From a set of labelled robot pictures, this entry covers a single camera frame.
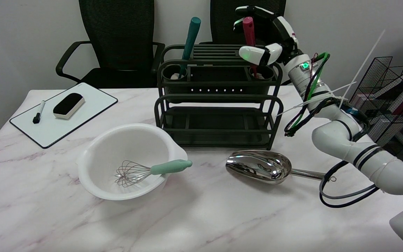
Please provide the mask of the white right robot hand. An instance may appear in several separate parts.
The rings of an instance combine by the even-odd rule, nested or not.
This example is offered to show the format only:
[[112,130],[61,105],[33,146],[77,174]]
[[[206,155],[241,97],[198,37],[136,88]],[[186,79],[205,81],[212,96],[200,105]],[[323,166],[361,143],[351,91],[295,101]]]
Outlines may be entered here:
[[301,54],[295,33],[283,16],[254,5],[236,7],[235,13],[242,18],[234,22],[234,32],[244,33],[245,18],[251,17],[255,37],[266,44],[264,47],[242,46],[239,56],[245,61],[268,66],[287,64],[294,56]]

